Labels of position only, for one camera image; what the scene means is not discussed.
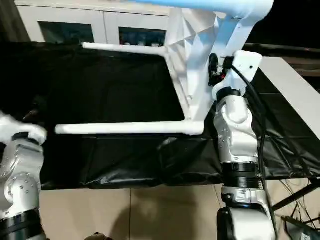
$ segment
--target black cable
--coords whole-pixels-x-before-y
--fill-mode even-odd
[[[264,106],[259,94],[255,90],[255,88],[252,86],[252,84],[247,80],[247,78],[232,64],[231,64],[230,67],[231,67],[232,70],[234,70],[239,75],[239,77],[247,85],[250,95],[254,98],[254,101],[258,105],[258,109],[257,109],[256,113],[258,115],[260,115],[260,118],[261,118],[261,129],[262,129],[260,147],[258,149],[259,171],[260,171],[260,173],[262,175],[262,177],[261,177],[262,188],[263,188],[263,190],[265,192],[265,195],[266,195],[266,200],[267,200],[267,204],[268,204],[268,207],[269,207],[270,216],[271,216],[271,220],[272,220],[272,224],[273,224],[273,228],[274,228],[274,234],[275,234],[276,239],[278,239],[278,231],[277,231],[277,223],[276,223],[276,218],[275,218],[275,212],[273,210],[273,206],[272,206],[272,203],[271,203],[271,197],[270,197],[270,194],[269,194],[269,191],[268,191],[268,188],[267,188],[266,173],[265,173],[264,146],[265,146],[265,139],[266,139],[266,132],[267,132],[266,108],[265,108],[265,106]]]
[[[290,187],[290,185],[288,184],[287,180],[285,180],[285,182],[286,182],[287,185],[286,185],[284,182],[282,182],[281,180],[279,180],[279,181],[280,181],[280,183],[283,184],[283,186],[288,190],[288,192],[289,192],[291,195],[295,194],[294,191],[293,191],[293,189],[292,189],[292,188]],[[301,206],[302,209],[304,210],[304,212],[305,212],[306,216],[309,218],[309,220],[312,220],[311,217],[310,217],[310,214],[309,214],[309,212],[308,212],[308,210],[307,210],[307,206],[306,206],[306,202],[305,202],[305,197],[303,196],[303,204],[302,204],[300,201],[298,201],[298,200],[295,200],[295,201],[296,201],[297,204],[298,204],[298,203],[300,204],[300,206]],[[313,227],[316,229],[317,227],[316,227],[315,223],[314,223],[314,222],[311,222],[311,223],[312,223]]]
[[[293,195],[293,191],[284,183],[282,182],[281,180],[279,180],[280,183],[282,183],[282,185],[286,188],[286,190],[291,194]],[[298,205],[299,207],[299,214],[300,214],[300,222],[302,222],[302,216],[301,216],[301,208],[300,208],[300,205],[301,205],[301,202],[298,202],[298,200],[295,200],[296,204]]]

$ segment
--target cabinet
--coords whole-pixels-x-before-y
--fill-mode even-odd
[[[33,42],[163,46],[169,8],[109,0],[16,0]]]
[[[102,11],[34,6],[18,10],[33,42],[107,43]]]

